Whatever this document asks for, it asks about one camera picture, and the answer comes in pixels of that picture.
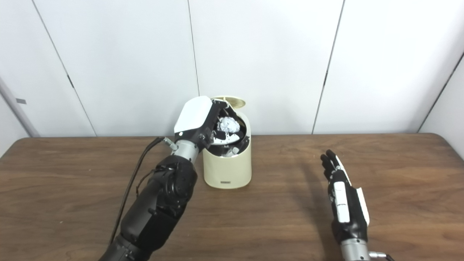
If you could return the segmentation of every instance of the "wire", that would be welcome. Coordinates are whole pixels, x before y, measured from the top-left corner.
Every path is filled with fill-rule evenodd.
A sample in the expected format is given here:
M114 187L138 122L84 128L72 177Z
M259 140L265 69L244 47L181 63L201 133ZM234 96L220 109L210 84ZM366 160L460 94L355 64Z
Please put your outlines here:
M139 184L135 187L135 195L136 195L137 197L139 197L139 187L140 187L140 185L142 185L142 182L143 182L150 174L152 174L152 173L154 173L153 170L150 171L149 173L145 174L145 175L142 177L142 179L140 179Z
M395 259L393 259L389 254L387 254L387 256L385 257L385 259L387 261L395 261Z
M145 150L143 151L142 155L140 155L139 162L138 162L137 165L135 166L134 173L132 173L132 176L130 177L130 180L129 180L129 184L127 185L127 188L126 188L126 192L124 193L124 196L122 197L121 206L119 207L119 212L118 212L117 218L116 218L116 224L115 224L115 226L114 226L114 228L113 228L113 232L111 233L109 245L111 245L111 244L113 243L114 238L115 238L115 236L116 236L116 231L117 231L117 228L119 227L119 223L121 222L121 217L122 217L122 213L123 213L123 211L124 211L124 206L126 205L127 197L129 196L130 187L132 187L132 184L134 183L135 176L137 176L137 172L139 171L139 168L140 168L140 166L142 165L143 158L145 157L145 155L146 155L155 145L157 145L158 143L160 143L163 139L164 139L164 137L158 137L158 138L156 138L154 141L152 141L152 142L145 148Z

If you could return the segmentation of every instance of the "wood grain surface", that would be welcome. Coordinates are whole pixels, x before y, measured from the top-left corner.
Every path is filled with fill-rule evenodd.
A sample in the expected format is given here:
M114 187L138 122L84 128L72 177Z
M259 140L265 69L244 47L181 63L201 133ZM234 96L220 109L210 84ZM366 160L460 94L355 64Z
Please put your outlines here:
M0 260L96 261L152 137L26 138L0 159ZM464 258L464 162L434 134L254 136L253 177L219 190L199 179L152 260L333 260L342 256L319 156L332 149L364 190L369 248L396 261ZM157 146L139 173L169 153ZM134 200L131 191L128 204Z

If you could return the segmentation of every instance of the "robotic hand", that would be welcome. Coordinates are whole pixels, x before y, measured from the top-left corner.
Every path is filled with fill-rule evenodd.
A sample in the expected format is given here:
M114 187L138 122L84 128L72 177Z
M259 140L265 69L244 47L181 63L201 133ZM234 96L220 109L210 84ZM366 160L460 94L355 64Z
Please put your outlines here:
M332 202L332 233L342 248L345 261L365 261L371 258L393 259L381 252L367 249L369 213L361 188L351 186L345 168L337 155L328 150L321 155L324 175L329 182L329 198Z
M239 133L229 135L216 130L220 117L238 120L227 101L205 96L193 98L180 113L174 127L174 142L157 138L146 148L129 182L117 223L130 185L148 150L164 141L173 151L150 172L152 176L146 187L121 221L120 234L114 238L116 226L100 261L147 261L164 245L192 197L197 180L193 163L197 155L211 145L236 143L240 139Z

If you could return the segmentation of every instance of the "metal connector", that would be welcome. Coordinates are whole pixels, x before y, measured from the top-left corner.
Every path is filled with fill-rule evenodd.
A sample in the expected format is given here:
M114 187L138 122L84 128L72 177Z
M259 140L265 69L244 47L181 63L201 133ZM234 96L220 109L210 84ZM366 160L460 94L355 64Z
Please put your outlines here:
M168 139L168 138L164 138L163 139L164 143L169 146L173 151L176 151L179 146L177 146L172 140Z
M371 258L387 258L387 255L382 252L369 251L369 256Z

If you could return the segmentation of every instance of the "white finger segment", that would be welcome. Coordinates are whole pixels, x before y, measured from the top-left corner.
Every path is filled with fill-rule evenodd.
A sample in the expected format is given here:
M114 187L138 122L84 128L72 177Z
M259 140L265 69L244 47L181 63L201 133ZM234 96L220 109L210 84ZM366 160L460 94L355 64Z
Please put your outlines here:
M338 222L349 223L348 199L344 182L338 181L334 183L334 194Z

